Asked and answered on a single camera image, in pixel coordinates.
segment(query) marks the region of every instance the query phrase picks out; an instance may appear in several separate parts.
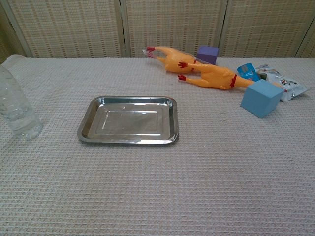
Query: woven folding screen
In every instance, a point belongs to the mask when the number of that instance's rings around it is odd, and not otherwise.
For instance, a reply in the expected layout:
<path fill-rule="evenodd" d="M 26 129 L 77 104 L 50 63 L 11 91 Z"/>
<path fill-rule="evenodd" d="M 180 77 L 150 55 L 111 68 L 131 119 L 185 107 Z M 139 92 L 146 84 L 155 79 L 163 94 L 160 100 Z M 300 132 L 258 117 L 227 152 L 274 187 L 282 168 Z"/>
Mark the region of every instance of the woven folding screen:
<path fill-rule="evenodd" d="M 229 0 L 220 55 L 294 57 L 314 12 L 314 0 Z"/>
<path fill-rule="evenodd" d="M 0 63 L 12 54 L 24 55 L 24 50 L 0 4 Z"/>
<path fill-rule="evenodd" d="M 112 0 L 8 0 L 35 57 L 119 57 Z"/>
<path fill-rule="evenodd" d="M 315 58 L 315 19 L 303 39 L 297 56 L 303 58 Z"/>
<path fill-rule="evenodd" d="M 131 56 L 142 57 L 146 46 L 192 54 L 218 46 L 225 7 L 224 0 L 126 0 Z"/>

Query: metal tray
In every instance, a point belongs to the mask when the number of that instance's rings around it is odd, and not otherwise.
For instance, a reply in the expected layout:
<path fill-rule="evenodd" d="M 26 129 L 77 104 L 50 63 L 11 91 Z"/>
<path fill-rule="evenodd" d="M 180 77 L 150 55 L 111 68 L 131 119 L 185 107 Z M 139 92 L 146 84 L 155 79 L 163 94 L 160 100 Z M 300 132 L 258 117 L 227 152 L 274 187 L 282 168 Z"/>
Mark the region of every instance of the metal tray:
<path fill-rule="evenodd" d="M 177 135 L 177 105 L 169 97 L 98 97 L 78 129 L 88 143 L 167 144 Z"/>

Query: yellow rubber chicken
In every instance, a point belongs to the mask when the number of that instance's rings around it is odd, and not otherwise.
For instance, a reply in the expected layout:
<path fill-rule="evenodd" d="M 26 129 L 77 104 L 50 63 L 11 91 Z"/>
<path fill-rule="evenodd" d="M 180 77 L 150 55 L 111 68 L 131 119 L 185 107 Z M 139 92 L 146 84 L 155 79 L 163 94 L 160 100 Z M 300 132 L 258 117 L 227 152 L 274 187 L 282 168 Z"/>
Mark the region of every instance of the yellow rubber chicken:
<path fill-rule="evenodd" d="M 154 54 L 152 54 L 153 51 L 161 51 L 164 54 L 166 54 L 166 57 L 157 57 Z M 196 60 L 196 58 L 190 54 L 183 53 L 181 51 L 178 51 L 174 48 L 168 48 L 168 47 L 147 47 L 146 50 L 143 50 L 143 53 L 151 58 L 156 58 L 159 61 L 163 62 L 165 64 L 165 69 L 170 72 L 175 73 L 189 73 L 193 72 L 194 68 L 190 66 L 190 63 L 192 65 L 194 64 L 201 64 Z M 178 67 L 177 64 L 179 61 L 184 61 L 189 63 L 186 67 Z"/>
<path fill-rule="evenodd" d="M 211 64 L 191 64 L 186 62 L 179 62 L 177 66 L 180 68 L 193 68 L 196 71 L 200 71 L 200 79 L 190 79 L 182 74 L 178 75 L 178 78 L 201 87 L 212 87 L 228 90 L 234 86 L 247 87 L 248 85 L 254 83 L 252 80 L 244 79 L 241 76 L 235 74 L 235 72 L 227 67 Z"/>

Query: plastic water bottle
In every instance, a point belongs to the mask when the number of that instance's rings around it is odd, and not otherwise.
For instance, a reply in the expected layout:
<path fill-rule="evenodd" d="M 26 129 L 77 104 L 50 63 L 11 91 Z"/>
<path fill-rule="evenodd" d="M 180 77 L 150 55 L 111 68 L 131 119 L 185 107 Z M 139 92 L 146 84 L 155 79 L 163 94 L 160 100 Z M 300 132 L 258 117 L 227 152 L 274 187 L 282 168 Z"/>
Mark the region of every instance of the plastic water bottle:
<path fill-rule="evenodd" d="M 0 64 L 0 113 L 13 133 L 23 140 L 36 137 L 42 124 L 21 87 L 11 73 Z"/>

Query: purple cube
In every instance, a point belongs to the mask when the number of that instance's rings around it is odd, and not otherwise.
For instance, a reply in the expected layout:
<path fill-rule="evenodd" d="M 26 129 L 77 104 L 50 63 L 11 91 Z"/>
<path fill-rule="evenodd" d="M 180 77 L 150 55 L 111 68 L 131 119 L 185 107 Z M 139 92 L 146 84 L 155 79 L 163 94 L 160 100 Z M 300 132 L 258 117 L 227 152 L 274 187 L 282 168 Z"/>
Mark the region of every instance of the purple cube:
<path fill-rule="evenodd" d="M 201 46 L 197 52 L 197 58 L 208 62 L 212 65 L 216 64 L 217 56 L 219 53 L 218 48 L 208 47 L 208 46 Z"/>

